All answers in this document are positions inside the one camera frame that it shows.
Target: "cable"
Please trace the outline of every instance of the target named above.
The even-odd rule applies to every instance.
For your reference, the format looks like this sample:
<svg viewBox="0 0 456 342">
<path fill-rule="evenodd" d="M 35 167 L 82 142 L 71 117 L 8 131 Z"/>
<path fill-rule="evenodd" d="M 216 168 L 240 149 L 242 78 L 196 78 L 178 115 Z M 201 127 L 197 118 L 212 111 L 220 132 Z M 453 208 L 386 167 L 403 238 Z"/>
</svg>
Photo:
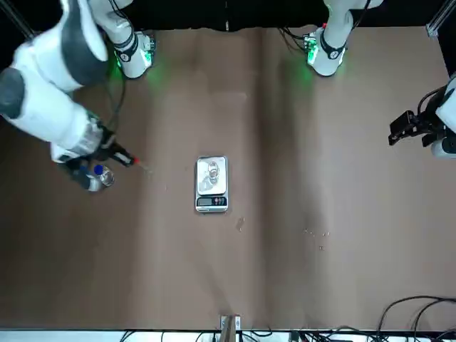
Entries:
<svg viewBox="0 0 456 342">
<path fill-rule="evenodd" d="M 364 336 L 367 336 L 367 337 L 370 337 L 372 339 L 372 341 L 377 341 L 377 342 L 380 342 L 380 341 L 388 341 L 387 338 L 384 338 L 384 337 L 377 337 L 375 336 L 374 334 L 372 333 L 368 333 L 366 331 L 362 331 L 362 330 L 359 330 L 357 328 L 354 328 L 352 326 L 339 326 L 338 328 L 334 329 L 331 331 L 330 334 L 328 334 L 327 336 L 323 336 L 325 338 L 325 340 L 329 340 L 331 341 L 330 337 L 332 335 L 335 335 L 337 334 L 338 332 L 340 332 L 341 330 L 352 330 L 352 331 L 355 331 L 356 333 L 360 334 L 360 335 L 364 335 Z"/>
<path fill-rule="evenodd" d="M 200 337 L 201 337 L 201 335 L 202 335 L 203 333 L 204 333 L 204 332 L 199 333 L 199 335 L 198 335 L 197 339 L 195 340 L 195 342 L 198 342 L 198 340 L 200 339 Z"/>
<path fill-rule="evenodd" d="M 127 93 L 127 82 L 125 80 L 125 76 L 122 74 L 122 90 L 120 92 L 120 98 L 117 103 L 115 104 L 113 94 L 109 88 L 109 84 L 106 81 L 104 83 L 106 93 L 108 94 L 108 98 L 110 101 L 110 106 L 111 106 L 111 117 L 106 124 L 106 128 L 109 130 L 112 130 L 113 132 L 117 131 L 118 126 L 119 126 L 119 116 L 120 116 L 120 110 L 122 109 L 123 102 L 125 100 L 125 94 Z"/>
<path fill-rule="evenodd" d="M 115 0 L 109 0 L 109 3 L 111 5 L 111 7 L 113 8 L 114 12 L 124 18 L 124 19 L 127 19 L 128 21 L 130 21 L 127 17 L 127 15 L 125 13 L 123 13 L 120 9 L 119 9 L 119 6 L 117 6 L 117 2 L 115 2 Z"/>
<path fill-rule="evenodd" d="M 120 339 L 119 342 L 125 342 L 130 336 L 132 336 L 136 331 L 135 330 L 127 330 Z"/>
<path fill-rule="evenodd" d="M 290 44 L 290 42 L 288 41 L 287 37 L 285 36 L 285 33 L 282 32 L 280 29 L 279 29 L 279 33 L 280 35 L 282 36 L 284 42 L 285 42 L 285 45 L 286 45 L 286 48 L 291 52 L 291 53 L 295 53 L 295 52 L 302 52 L 301 49 L 298 49 L 298 48 L 295 48 L 294 46 L 292 46 Z"/>
<path fill-rule="evenodd" d="M 421 316 L 425 313 L 426 310 L 428 310 L 431 306 L 434 306 L 435 304 L 439 304 L 439 303 L 451 303 L 451 304 L 456 304 L 456 301 L 452 300 L 452 299 L 438 299 L 437 301 L 433 301 L 432 303 L 429 303 L 427 304 L 426 306 L 424 306 L 420 312 L 418 313 L 418 315 L 416 316 L 415 318 L 415 322 L 413 324 L 413 340 L 416 341 L 416 333 L 417 333 L 417 329 L 418 329 L 418 323 L 420 321 L 420 318 Z"/>
<path fill-rule="evenodd" d="M 449 333 L 454 333 L 454 332 L 456 332 L 456 328 L 448 329 L 448 330 L 444 331 L 443 333 L 441 333 L 439 336 L 437 336 L 435 339 L 440 340 L 443 336 L 445 336 Z"/>
<path fill-rule="evenodd" d="M 359 23 L 361 22 L 361 20 L 363 20 L 364 15 L 368 11 L 368 8 L 369 8 L 370 4 L 371 4 L 371 0 L 367 0 L 366 5 L 364 6 L 364 9 L 363 9 L 363 13 L 361 13 L 361 15 L 359 16 L 359 19 L 354 23 L 353 28 L 351 29 L 352 31 L 354 29 L 356 29 L 358 27 Z"/>
<path fill-rule="evenodd" d="M 5 12 L 9 20 L 16 26 L 16 28 L 26 37 L 26 39 L 33 39 L 36 37 L 35 31 L 31 28 L 29 23 L 21 15 L 14 5 L 8 0 L 0 0 L 0 9 Z"/>
<path fill-rule="evenodd" d="M 418 103 L 418 109 L 417 109 L 417 115 L 421 114 L 422 111 L 421 111 L 421 106 L 423 105 L 423 103 L 426 101 L 427 98 L 429 98 L 430 96 L 438 93 L 440 90 L 442 90 L 446 85 L 444 85 L 443 87 L 440 87 L 440 88 L 437 88 L 433 91 L 430 91 L 429 93 L 427 93 L 426 95 L 423 96 L 423 98 L 420 100 L 420 102 Z"/>
<path fill-rule="evenodd" d="M 406 297 L 406 298 L 403 298 L 403 299 L 399 299 L 398 301 L 394 301 L 393 303 L 391 303 L 390 305 L 388 305 L 386 307 L 386 309 L 383 311 L 383 314 L 381 316 L 381 319 L 380 321 L 378 322 L 378 327 L 377 327 L 377 333 L 376 333 L 376 338 L 377 338 L 377 341 L 378 339 L 380 338 L 380 334 L 381 334 L 381 329 L 382 329 L 382 326 L 383 326 L 383 322 L 385 321 L 385 317 L 386 317 L 386 314 L 388 313 L 388 311 L 394 306 L 394 305 L 397 305 L 397 304 L 400 304 L 400 303 L 403 303 L 404 301 L 412 301 L 414 299 L 434 299 L 435 301 L 439 301 L 441 299 L 444 299 L 443 297 L 437 297 L 437 296 L 412 296 L 412 297 Z M 448 301 L 454 301 L 456 303 L 456 299 L 451 299 L 451 298 L 446 298 Z"/>
<path fill-rule="evenodd" d="M 269 332 L 265 333 L 264 335 L 262 333 L 257 333 L 255 331 L 250 331 L 250 333 L 253 333 L 256 337 L 269 337 L 272 335 L 272 330 L 269 329 Z"/>
<path fill-rule="evenodd" d="M 299 51 L 299 52 L 302 52 L 302 53 L 306 53 L 306 50 L 304 49 L 303 46 L 299 45 L 299 41 L 302 41 L 302 37 L 299 37 L 299 36 L 296 36 L 296 35 L 293 35 L 290 31 L 287 31 L 286 29 L 282 29 L 282 28 L 278 28 L 279 32 L 281 33 L 282 35 L 282 38 L 285 40 L 285 43 L 286 45 L 289 47 L 289 50 L 290 48 L 295 50 L 295 51 Z M 292 48 L 290 47 L 289 45 L 289 42 L 287 41 L 286 37 L 285 37 L 285 34 L 287 36 L 289 36 L 291 38 L 291 40 L 293 41 L 294 45 L 297 47 L 297 48 Z"/>
<path fill-rule="evenodd" d="M 247 335 L 246 333 L 242 333 L 241 332 L 241 334 L 239 336 L 245 336 L 245 337 L 249 338 L 253 342 L 259 342 L 256 338 L 253 338 L 250 335 Z"/>
<path fill-rule="evenodd" d="M 302 39 L 301 36 L 297 36 L 293 32 L 290 31 L 288 27 L 282 27 L 280 30 L 284 31 L 286 34 L 288 34 L 290 37 L 295 38 L 295 39 Z"/>
</svg>

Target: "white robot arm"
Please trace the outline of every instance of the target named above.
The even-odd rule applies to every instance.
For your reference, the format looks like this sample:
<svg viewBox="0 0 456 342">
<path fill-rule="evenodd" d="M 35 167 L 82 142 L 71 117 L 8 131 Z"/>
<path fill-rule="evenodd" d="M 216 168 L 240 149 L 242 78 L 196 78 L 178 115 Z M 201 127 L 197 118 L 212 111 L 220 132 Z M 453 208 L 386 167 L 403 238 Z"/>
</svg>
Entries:
<svg viewBox="0 0 456 342">
<path fill-rule="evenodd" d="M 109 157 L 124 166 L 134 157 L 115 135 L 67 92 L 103 81 L 108 54 L 86 0 L 61 0 L 52 29 L 23 43 L 0 73 L 0 115 L 24 132 L 51 143 L 53 161 L 89 191 L 103 186 L 88 170 Z"/>
<path fill-rule="evenodd" d="M 353 22 L 351 9 L 372 9 L 383 0 L 324 0 L 329 18 L 326 27 L 318 28 L 304 37 L 308 52 L 307 62 L 321 76 L 333 75 L 342 63 L 350 32 L 359 24 Z"/>
<path fill-rule="evenodd" d="M 128 78 L 140 77 L 152 65 L 154 41 L 133 25 L 121 9 L 133 0 L 89 0 L 95 22 L 113 42 L 115 54 Z"/>
<path fill-rule="evenodd" d="M 406 137 L 423 135 L 423 147 L 431 145 L 435 157 L 456 158 L 456 76 L 447 85 L 431 91 L 418 104 L 418 111 L 405 111 L 390 124 L 391 146 Z M 422 110 L 426 99 L 429 102 Z"/>
</svg>

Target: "brown table surface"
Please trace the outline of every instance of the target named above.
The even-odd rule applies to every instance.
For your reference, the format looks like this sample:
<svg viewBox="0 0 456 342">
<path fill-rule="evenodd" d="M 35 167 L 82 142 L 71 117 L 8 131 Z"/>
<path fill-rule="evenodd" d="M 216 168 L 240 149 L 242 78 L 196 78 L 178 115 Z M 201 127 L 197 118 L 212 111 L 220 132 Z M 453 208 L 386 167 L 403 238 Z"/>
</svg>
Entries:
<svg viewBox="0 0 456 342">
<path fill-rule="evenodd" d="M 95 195 L 2 125 L 0 326 L 211 329 L 236 313 L 244 328 L 375 328 L 393 300 L 455 296 L 456 162 L 387 139 L 447 82 L 438 42 L 424 28 L 350 42 L 319 78 L 274 29 L 159 33 L 118 131 L 153 174 L 112 162 L 116 184 Z M 109 115 L 101 85 L 77 98 Z M 226 214 L 194 210 L 200 155 L 229 159 Z M 420 328 L 455 313 L 435 307 Z"/>
</svg>

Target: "digital scale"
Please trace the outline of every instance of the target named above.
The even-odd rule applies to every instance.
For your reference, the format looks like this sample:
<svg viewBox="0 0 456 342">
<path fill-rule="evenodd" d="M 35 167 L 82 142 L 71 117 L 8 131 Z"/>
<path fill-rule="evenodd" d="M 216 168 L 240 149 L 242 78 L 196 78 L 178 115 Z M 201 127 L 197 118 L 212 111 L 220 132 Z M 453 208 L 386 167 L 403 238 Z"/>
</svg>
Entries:
<svg viewBox="0 0 456 342">
<path fill-rule="evenodd" d="M 198 212 L 228 209 L 228 159 L 200 157 L 195 170 L 195 208 Z"/>
</svg>

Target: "black background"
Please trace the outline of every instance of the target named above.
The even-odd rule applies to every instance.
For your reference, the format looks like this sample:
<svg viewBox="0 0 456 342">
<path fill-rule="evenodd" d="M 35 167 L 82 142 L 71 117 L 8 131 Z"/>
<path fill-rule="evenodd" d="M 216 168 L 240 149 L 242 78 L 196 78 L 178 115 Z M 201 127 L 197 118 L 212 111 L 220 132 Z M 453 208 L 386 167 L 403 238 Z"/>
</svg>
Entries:
<svg viewBox="0 0 456 342">
<path fill-rule="evenodd" d="M 61 16 L 58 0 L 42 0 L 31 4 L 28 0 L 12 1 L 30 26 L 45 31 L 54 26 Z M 385 0 L 370 9 L 360 26 L 424 26 L 442 6 L 444 0 Z M 141 29 L 198 29 L 224 31 L 229 21 L 230 31 L 249 27 L 320 26 L 328 11 L 322 0 L 135 0 L 124 9 L 136 30 Z M 360 11 L 353 11 L 359 16 Z M 456 15 L 440 30 L 439 42 L 449 73 L 455 70 Z M 0 67 L 11 63 L 14 49 L 24 41 L 15 26 L 0 13 L 0 29 L 4 33 L 4 47 Z"/>
</svg>

